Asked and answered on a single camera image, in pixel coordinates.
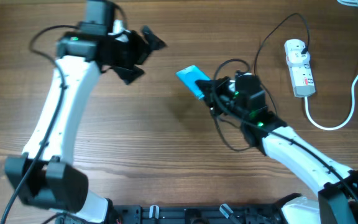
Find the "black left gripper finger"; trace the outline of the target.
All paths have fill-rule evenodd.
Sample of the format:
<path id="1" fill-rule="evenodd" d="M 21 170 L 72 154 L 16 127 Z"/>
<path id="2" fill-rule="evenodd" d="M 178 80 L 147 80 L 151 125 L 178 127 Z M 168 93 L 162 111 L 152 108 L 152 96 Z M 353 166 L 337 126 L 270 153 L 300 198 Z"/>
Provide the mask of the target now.
<path id="1" fill-rule="evenodd" d="M 162 50 L 167 46 L 162 39 L 152 32 L 149 26 L 143 26 L 141 33 L 144 39 L 141 45 L 140 59 L 146 59 L 153 51 Z"/>
<path id="2" fill-rule="evenodd" d="M 145 73 L 143 69 L 136 66 L 133 66 L 132 68 L 114 67 L 113 70 L 126 85 L 130 85 Z"/>

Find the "blue Galaxy smartphone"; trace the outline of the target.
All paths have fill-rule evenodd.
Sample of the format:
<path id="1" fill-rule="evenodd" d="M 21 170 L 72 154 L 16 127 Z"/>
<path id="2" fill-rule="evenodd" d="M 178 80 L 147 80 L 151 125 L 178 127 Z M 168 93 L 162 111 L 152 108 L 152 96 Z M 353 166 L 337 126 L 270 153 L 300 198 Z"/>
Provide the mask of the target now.
<path id="1" fill-rule="evenodd" d="M 197 86 L 196 81 L 210 81 L 210 77 L 202 72 L 196 65 L 186 67 L 176 73 L 177 78 L 194 94 L 198 100 L 204 98 L 203 92 Z"/>

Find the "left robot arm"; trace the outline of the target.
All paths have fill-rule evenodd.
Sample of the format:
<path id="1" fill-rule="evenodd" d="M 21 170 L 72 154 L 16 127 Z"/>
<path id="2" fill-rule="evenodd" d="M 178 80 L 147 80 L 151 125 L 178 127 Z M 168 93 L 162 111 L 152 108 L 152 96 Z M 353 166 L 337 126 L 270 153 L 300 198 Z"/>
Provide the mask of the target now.
<path id="1" fill-rule="evenodd" d="M 57 42 L 49 57 L 53 78 L 39 121 L 19 157 L 4 165 L 13 193 L 1 222 L 16 199 L 53 210 L 65 223 L 122 223 L 112 201 L 90 191 L 87 176 L 73 167 L 77 130 L 90 93 L 100 76 L 113 70 L 130 84 L 143 75 L 141 65 L 165 47 L 149 27 L 129 30 L 122 8 L 112 1 L 88 1 L 85 18 Z"/>

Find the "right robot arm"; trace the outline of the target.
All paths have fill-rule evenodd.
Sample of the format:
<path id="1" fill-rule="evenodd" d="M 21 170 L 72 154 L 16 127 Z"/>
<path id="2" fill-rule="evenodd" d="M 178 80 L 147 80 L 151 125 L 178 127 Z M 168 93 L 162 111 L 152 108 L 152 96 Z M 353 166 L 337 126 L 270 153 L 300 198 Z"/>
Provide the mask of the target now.
<path id="1" fill-rule="evenodd" d="M 238 119 L 249 146 L 283 164 L 317 196 L 316 201 L 297 196 L 285 202 L 280 211 L 287 223 L 358 223 L 358 170 L 318 151 L 270 111 L 257 77 L 197 78 L 194 84 L 213 118 Z"/>

